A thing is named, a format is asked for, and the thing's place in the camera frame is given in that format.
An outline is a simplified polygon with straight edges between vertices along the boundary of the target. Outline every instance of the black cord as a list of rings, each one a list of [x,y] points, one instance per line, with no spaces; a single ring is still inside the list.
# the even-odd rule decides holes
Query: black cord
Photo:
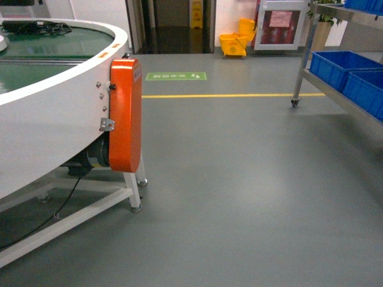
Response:
[[[22,241],[23,239],[27,238],[28,236],[32,235],[34,232],[38,231],[42,226],[44,226],[46,223],[49,222],[49,220],[51,220],[52,218],[57,218],[57,214],[63,209],[63,207],[68,203],[69,199],[71,198],[74,190],[76,189],[79,181],[80,181],[81,177],[79,177],[77,179],[77,182],[76,184],[74,185],[71,193],[69,193],[69,196],[66,198],[66,200],[64,201],[64,203],[61,205],[61,207],[51,216],[49,217],[48,219],[46,219],[42,224],[40,224],[39,226],[37,226],[35,229],[33,229],[32,231],[28,232],[27,234],[25,234],[24,236],[20,237],[19,239],[16,239],[15,241],[11,242],[11,243],[8,243],[6,245],[2,245],[0,246],[0,249],[3,249],[3,248],[7,248],[7,247],[10,247],[12,246],[13,244],[16,244],[20,241]]]
[[[50,21],[32,21],[15,31],[16,35],[63,35],[72,32],[72,28],[65,23]]]

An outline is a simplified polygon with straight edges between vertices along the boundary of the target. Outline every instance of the metal shelf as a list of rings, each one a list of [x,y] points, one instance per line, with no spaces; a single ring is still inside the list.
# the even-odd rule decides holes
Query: metal shelf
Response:
[[[313,12],[337,18],[348,22],[383,30],[383,16],[369,14],[359,10],[344,8],[338,4],[316,4]]]
[[[305,47],[305,52],[302,56],[300,71],[298,73],[294,94],[291,98],[293,107],[297,106],[300,98],[299,92],[302,86],[303,79],[306,79],[313,86],[316,86],[326,96],[336,102],[346,112],[349,112],[358,121],[364,124],[366,128],[375,133],[383,133],[383,123],[369,114],[367,111],[356,105],[351,100],[347,99],[343,94],[335,90],[333,87],[326,84],[314,74],[307,70],[307,62],[310,54],[312,40],[317,28],[320,14],[341,19],[344,21],[354,22],[372,28],[383,30],[383,16],[376,16],[362,11],[344,8],[342,4],[315,4],[313,0],[310,3],[311,10],[314,12],[314,17],[311,18],[309,36]]]
[[[313,86],[321,90],[327,97],[337,103],[346,112],[351,114],[367,129],[375,133],[381,133],[383,131],[383,122],[370,115],[367,111],[346,98],[343,94],[335,90],[330,85],[326,84],[320,78],[310,73],[307,69],[302,71],[302,77],[308,80]]]

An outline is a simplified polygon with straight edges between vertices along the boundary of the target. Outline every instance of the conveyor machine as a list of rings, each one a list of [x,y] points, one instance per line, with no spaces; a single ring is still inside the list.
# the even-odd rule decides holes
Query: conveyor machine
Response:
[[[62,19],[0,19],[0,212],[55,187],[102,191],[102,200],[0,252],[0,268],[128,199],[141,209],[139,62],[115,26]],[[69,175],[57,177],[57,168]],[[94,167],[125,182],[78,178]]]

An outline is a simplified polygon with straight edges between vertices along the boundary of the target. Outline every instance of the caster wheel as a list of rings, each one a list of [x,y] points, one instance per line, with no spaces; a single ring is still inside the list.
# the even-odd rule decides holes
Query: caster wheel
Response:
[[[130,208],[130,211],[133,212],[133,213],[138,213],[140,212],[142,209],[142,204],[140,204],[138,207],[132,207]]]
[[[148,180],[145,178],[144,181],[138,181],[137,186],[138,187],[147,187],[148,186]]]
[[[293,106],[293,108],[296,108],[298,106],[298,103],[298,100],[291,100],[291,105]]]
[[[52,196],[45,196],[43,199],[38,199],[39,204],[47,204],[53,200]]]

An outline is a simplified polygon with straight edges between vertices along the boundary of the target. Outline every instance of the potted plant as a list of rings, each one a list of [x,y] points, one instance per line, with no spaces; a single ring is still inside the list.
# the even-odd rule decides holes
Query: potted plant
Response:
[[[316,4],[341,4],[342,0],[317,0]],[[313,12],[309,10],[307,15],[310,19],[314,16]],[[336,24],[338,25],[342,20],[336,19]],[[314,39],[311,45],[311,51],[322,51],[326,44],[327,38],[329,37],[329,33],[331,27],[335,24],[335,20],[333,17],[327,15],[320,15],[318,26],[315,30]]]

